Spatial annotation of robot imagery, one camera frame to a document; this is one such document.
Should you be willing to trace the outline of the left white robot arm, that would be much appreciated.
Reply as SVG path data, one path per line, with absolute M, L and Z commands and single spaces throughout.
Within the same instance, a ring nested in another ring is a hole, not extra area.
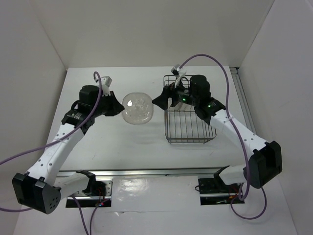
M 52 213 L 63 198 L 81 191 L 92 195 L 101 186 L 95 174 L 78 170 L 69 177 L 57 180 L 57 175 L 76 144 L 85 136 L 99 116 L 113 117 L 124 110 L 107 85 L 85 85 L 79 99 L 64 115 L 54 138 L 55 144 L 45 148 L 38 161 L 24 174 L 12 179 L 17 202 L 43 212 Z

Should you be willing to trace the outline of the smoky glass plate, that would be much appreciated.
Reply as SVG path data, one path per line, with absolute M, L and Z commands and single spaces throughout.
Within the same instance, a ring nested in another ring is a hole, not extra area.
M 122 101 L 124 111 L 123 119 L 132 125 L 143 125 L 148 123 L 154 114 L 152 99 L 146 93 L 129 93 Z

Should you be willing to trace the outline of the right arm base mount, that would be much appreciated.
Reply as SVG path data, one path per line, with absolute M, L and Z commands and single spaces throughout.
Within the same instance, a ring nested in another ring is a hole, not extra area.
M 195 191 L 200 194 L 201 205 L 226 205 L 226 204 L 244 204 L 238 198 L 240 185 L 235 183 L 226 185 L 220 178 L 222 170 L 227 166 L 219 169 L 210 178 L 199 178 Z

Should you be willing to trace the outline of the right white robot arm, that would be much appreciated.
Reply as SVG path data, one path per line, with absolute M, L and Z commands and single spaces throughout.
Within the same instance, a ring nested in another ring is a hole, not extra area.
M 213 181 L 215 190 L 224 192 L 230 185 L 242 183 L 261 188 L 282 172 L 281 146 L 257 136 L 229 114 L 226 107 L 211 96 L 210 84 L 204 75 L 193 75 L 188 87 L 181 82 L 164 86 L 152 103 L 163 110 L 178 103 L 193 106 L 198 118 L 242 149 L 246 165 L 226 166 L 217 171 Z

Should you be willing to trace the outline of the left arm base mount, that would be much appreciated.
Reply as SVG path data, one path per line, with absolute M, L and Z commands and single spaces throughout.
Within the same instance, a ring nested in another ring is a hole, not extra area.
M 81 208 L 108 208 L 112 205 L 113 177 L 96 176 L 97 186 L 91 193 L 79 190 L 73 194 Z

